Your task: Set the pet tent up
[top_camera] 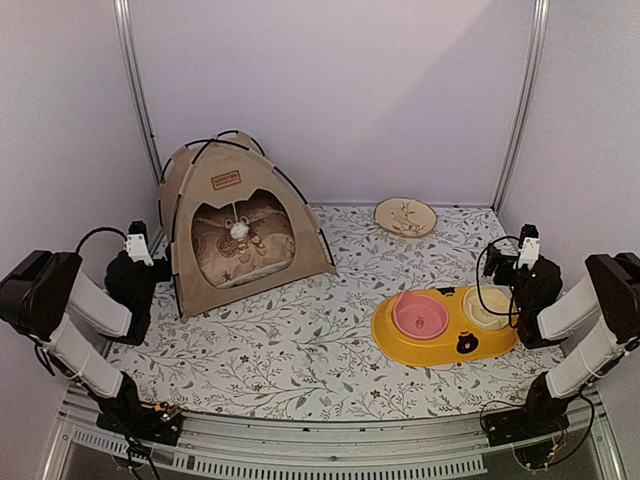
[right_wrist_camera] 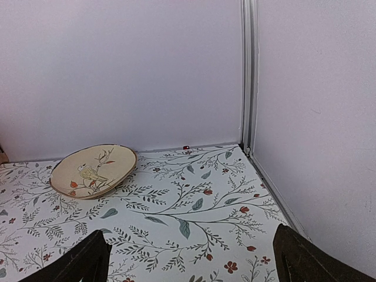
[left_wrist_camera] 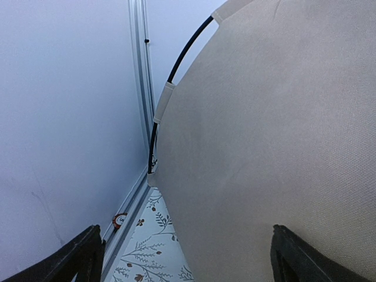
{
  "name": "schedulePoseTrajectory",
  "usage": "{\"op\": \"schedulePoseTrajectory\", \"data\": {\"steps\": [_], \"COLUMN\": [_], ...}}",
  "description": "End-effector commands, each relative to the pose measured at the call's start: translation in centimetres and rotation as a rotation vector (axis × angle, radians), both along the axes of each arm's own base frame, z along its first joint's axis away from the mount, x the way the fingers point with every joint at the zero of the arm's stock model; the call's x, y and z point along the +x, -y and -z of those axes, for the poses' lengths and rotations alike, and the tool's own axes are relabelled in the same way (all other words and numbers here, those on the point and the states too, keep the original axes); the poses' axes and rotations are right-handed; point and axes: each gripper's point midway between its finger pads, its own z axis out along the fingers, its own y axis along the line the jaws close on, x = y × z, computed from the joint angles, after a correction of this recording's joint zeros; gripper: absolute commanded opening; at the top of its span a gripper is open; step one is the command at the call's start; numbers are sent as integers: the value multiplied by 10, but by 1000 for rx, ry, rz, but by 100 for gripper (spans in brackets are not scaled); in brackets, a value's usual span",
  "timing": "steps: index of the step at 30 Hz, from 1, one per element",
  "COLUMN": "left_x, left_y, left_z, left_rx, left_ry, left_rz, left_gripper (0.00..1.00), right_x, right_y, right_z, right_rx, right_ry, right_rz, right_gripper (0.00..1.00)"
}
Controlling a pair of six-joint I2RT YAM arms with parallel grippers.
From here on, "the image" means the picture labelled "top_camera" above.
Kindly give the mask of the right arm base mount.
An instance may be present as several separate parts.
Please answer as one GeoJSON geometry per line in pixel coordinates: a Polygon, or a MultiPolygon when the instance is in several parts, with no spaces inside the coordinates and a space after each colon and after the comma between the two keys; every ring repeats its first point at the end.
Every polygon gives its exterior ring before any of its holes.
{"type": "MultiPolygon", "coordinates": [[[[569,427],[566,415],[568,399],[558,399],[549,392],[546,374],[531,384],[523,406],[480,415],[480,425],[491,446],[531,440],[560,433],[569,427]]],[[[553,440],[534,443],[515,450],[516,460],[532,470],[548,467],[555,459],[559,443],[553,440]]]]}

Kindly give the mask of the yellow double bowl holder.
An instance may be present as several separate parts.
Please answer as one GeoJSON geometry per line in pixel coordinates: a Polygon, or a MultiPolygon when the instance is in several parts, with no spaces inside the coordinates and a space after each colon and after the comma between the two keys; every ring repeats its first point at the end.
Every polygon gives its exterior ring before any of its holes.
{"type": "Polygon", "coordinates": [[[381,351],[389,358],[414,367],[430,367],[449,363],[481,360],[502,356],[519,343],[515,323],[516,311],[508,317],[509,326],[486,331],[472,325],[462,308],[465,293],[472,287],[449,287],[409,292],[430,296],[444,304],[449,313],[447,329],[433,340],[414,340],[394,325],[392,309],[400,294],[385,299],[372,316],[372,335],[381,351]]]}

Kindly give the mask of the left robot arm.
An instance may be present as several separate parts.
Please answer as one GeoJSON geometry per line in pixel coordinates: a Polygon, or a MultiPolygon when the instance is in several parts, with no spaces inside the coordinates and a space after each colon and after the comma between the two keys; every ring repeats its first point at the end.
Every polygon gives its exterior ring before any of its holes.
{"type": "Polygon", "coordinates": [[[82,271],[74,252],[31,252],[1,280],[1,319],[44,348],[99,398],[115,399],[111,419],[128,434],[148,426],[148,412],[129,396],[119,396],[124,374],[85,338],[79,318],[106,339],[139,346],[151,324],[156,285],[169,279],[167,263],[134,260],[119,252],[100,288],[82,271]]]}

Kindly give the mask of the white and brown pillow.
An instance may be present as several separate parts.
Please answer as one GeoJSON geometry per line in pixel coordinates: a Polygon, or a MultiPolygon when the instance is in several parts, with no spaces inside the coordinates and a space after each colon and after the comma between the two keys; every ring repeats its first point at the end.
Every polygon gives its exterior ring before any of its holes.
{"type": "Polygon", "coordinates": [[[270,192],[256,190],[244,201],[221,208],[202,204],[191,227],[192,246],[198,267],[215,288],[251,283],[287,268],[296,244],[289,217],[270,192]],[[242,240],[232,239],[231,225],[244,221],[250,227],[242,240]]]}

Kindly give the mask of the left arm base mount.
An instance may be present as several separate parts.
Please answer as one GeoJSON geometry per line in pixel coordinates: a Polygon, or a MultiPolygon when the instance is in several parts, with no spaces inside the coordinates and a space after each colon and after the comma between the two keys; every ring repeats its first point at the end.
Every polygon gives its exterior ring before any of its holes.
{"type": "Polygon", "coordinates": [[[177,404],[143,403],[137,385],[126,373],[114,397],[103,397],[92,390],[89,396],[98,404],[96,425],[104,430],[169,446],[176,446],[183,426],[182,408],[177,404]]]}

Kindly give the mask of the black flexible tent pole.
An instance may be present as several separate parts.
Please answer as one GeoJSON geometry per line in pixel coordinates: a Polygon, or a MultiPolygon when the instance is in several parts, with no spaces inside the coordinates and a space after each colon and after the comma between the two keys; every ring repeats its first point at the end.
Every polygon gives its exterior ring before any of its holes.
{"type": "MultiPolygon", "coordinates": [[[[219,139],[219,140],[238,143],[239,139],[240,139],[240,134],[241,134],[240,130],[228,129],[228,130],[224,130],[222,132],[217,133],[215,135],[215,137],[217,139],[219,139]]],[[[250,145],[250,148],[255,147],[257,149],[257,151],[264,158],[267,158],[267,153],[266,153],[265,149],[260,145],[260,143],[249,134],[247,134],[247,137],[249,138],[248,144],[250,145]]],[[[307,198],[302,193],[302,191],[298,188],[298,186],[286,175],[286,173],[279,166],[274,165],[272,170],[275,172],[275,174],[277,176],[279,176],[283,181],[285,181],[293,191],[296,192],[297,196],[300,198],[300,200],[302,201],[304,206],[309,209],[309,211],[311,213],[311,218],[315,222],[316,233],[318,234],[319,238],[322,240],[324,252],[325,252],[325,254],[326,254],[327,258],[328,258],[328,261],[329,261],[331,267],[333,269],[336,269],[336,263],[335,263],[335,260],[334,260],[334,256],[333,256],[333,254],[331,252],[331,247],[329,245],[329,242],[328,242],[328,240],[326,238],[326,235],[325,235],[322,227],[320,226],[319,221],[318,221],[318,219],[317,219],[317,217],[315,215],[315,212],[311,208],[307,198]]]]}

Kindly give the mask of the beige fabric pet tent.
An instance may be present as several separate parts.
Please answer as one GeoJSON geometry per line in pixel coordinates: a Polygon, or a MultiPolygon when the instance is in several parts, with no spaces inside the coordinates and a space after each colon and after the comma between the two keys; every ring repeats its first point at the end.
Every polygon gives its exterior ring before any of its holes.
{"type": "Polygon", "coordinates": [[[250,148],[247,133],[242,132],[238,143],[219,140],[198,161],[187,190],[187,198],[198,203],[195,209],[206,203],[221,208],[236,201],[249,199],[258,190],[272,193],[283,205],[296,244],[291,264],[276,273],[232,288],[213,287],[201,273],[196,258],[190,261],[194,267],[191,277],[193,292],[185,299],[193,300],[191,306],[196,315],[262,293],[306,277],[323,273],[335,273],[324,252],[322,240],[315,230],[311,213],[296,192],[272,170],[275,165],[264,158],[255,147],[250,148]]]}

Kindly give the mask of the pale yellow pet bowl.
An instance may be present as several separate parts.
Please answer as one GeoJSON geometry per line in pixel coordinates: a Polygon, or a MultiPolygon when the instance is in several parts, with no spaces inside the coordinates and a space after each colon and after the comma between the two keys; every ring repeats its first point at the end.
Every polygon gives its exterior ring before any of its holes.
{"type": "Polygon", "coordinates": [[[502,288],[472,287],[464,295],[464,315],[475,327],[486,331],[498,331],[509,326],[507,309],[510,298],[502,288]]]}

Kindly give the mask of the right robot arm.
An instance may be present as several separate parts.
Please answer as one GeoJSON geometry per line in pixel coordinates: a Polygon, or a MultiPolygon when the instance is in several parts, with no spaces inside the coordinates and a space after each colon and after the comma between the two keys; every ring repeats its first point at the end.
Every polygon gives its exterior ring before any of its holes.
{"type": "Polygon", "coordinates": [[[559,266],[539,254],[540,240],[519,241],[516,255],[505,255],[489,243],[476,265],[476,275],[507,286],[511,304],[501,314],[517,316],[520,341],[529,349],[568,339],[589,316],[596,323],[561,363],[531,383],[528,406],[517,415],[517,427],[537,436],[552,424],[551,401],[568,400],[589,382],[607,375],[639,345],[639,257],[631,252],[615,256],[593,254],[585,260],[587,275],[566,293],[560,292],[559,266]]]}

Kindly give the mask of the pink round pet bowl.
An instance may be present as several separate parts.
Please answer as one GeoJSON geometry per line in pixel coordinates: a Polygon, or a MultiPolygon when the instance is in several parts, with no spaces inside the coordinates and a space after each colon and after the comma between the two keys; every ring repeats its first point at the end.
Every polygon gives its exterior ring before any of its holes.
{"type": "Polygon", "coordinates": [[[393,309],[395,327],[407,337],[427,341],[440,336],[448,327],[449,313],[442,302],[430,296],[402,292],[393,309]]]}

